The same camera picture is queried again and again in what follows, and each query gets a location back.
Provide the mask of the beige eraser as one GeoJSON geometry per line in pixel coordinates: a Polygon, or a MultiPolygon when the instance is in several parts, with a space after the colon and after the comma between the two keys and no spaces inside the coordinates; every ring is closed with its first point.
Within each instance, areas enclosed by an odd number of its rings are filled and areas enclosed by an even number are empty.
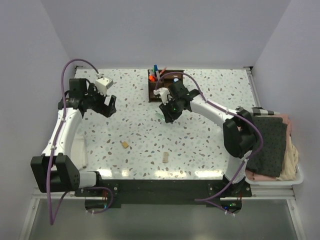
{"type": "Polygon", "coordinates": [[[166,164],[166,163],[168,163],[168,161],[169,161],[169,153],[168,152],[164,152],[163,153],[162,162],[166,164]]]}

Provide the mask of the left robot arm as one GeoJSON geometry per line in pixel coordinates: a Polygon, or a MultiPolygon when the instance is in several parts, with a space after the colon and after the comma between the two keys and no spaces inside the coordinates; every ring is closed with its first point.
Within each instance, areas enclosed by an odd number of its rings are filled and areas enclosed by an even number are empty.
{"type": "Polygon", "coordinates": [[[58,103],[57,121],[47,146],[40,156],[31,159],[30,166],[42,193],[71,192],[85,188],[92,196],[99,196],[104,184],[96,171],[80,173],[72,162],[73,141],[87,110],[106,118],[116,113],[116,96],[105,104],[113,80],[100,77],[94,83],[86,78],[71,78],[69,90],[63,91],[58,103]]]}

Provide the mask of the blue capped white marker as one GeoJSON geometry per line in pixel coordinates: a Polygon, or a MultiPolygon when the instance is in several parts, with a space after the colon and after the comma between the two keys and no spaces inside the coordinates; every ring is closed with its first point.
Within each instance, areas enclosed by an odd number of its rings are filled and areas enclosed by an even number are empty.
{"type": "Polygon", "coordinates": [[[159,72],[158,66],[156,64],[153,66],[153,73],[154,73],[154,76],[156,77],[156,80],[159,81],[160,80],[160,72],[159,72]]]}

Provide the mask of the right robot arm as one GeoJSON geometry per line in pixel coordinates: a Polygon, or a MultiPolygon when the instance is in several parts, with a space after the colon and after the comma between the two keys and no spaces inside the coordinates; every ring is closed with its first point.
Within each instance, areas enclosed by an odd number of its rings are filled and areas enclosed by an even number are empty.
{"type": "Polygon", "coordinates": [[[162,101],[159,108],[166,123],[174,122],[183,111],[188,110],[207,118],[222,129],[224,148],[229,153],[224,174],[228,181],[223,183],[222,189],[227,196],[235,196],[241,190],[239,182],[245,178],[246,161],[259,137],[251,114],[243,108],[230,110],[204,99],[200,90],[188,90],[180,80],[168,87],[155,89],[153,93],[162,101]]]}

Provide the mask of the brown wooden desk organizer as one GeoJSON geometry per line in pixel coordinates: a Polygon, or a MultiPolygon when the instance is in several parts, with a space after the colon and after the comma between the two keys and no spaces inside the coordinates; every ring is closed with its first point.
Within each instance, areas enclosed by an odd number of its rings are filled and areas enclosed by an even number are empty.
{"type": "Polygon", "coordinates": [[[161,74],[162,69],[159,69],[160,72],[160,77],[162,77],[164,75],[164,78],[162,78],[160,80],[160,82],[158,83],[155,74],[154,75],[150,75],[149,71],[153,71],[153,69],[149,69],[147,71],[148,73],[148,77],[147,77],[147,81],[148,81],[148,102],[160,102],[161,98],[159,96],[155,96],[154,95],[154,90],[157,88],[167,88],[169,87],[171,84],[174,83],[173,79],[174,78],[178,78],[180,81],[183,81],[183,72],[184,70],[182,69],[166,69],[164,73],[161,74]],[[153,76],[155,78],[155,81],[152,82],[149,80],[149,76],[153,76]]]}

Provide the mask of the black orange marker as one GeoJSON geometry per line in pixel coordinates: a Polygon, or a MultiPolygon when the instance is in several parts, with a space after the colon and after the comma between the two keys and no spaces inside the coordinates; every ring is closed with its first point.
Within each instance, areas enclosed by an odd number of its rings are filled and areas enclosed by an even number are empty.
{"type": "Polygon", "coordinates": [[[156,79],[155,79],[152,75],[149,76],[149,80],[150,80],[151,82],[155,82],[155,81],[156,81],[156,79]]]}

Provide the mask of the green transparent tube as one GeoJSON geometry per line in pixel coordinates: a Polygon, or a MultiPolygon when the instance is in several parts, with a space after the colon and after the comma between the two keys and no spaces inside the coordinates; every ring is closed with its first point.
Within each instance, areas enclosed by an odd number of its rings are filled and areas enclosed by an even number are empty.
{"type": "Polygon", "coordinates": [[[164,121],[165,120],[165,118],[164,118],[162,113],[157,112],[155,115],[156,115],[156,117],[158,118],[159,121],[164,121]]]}

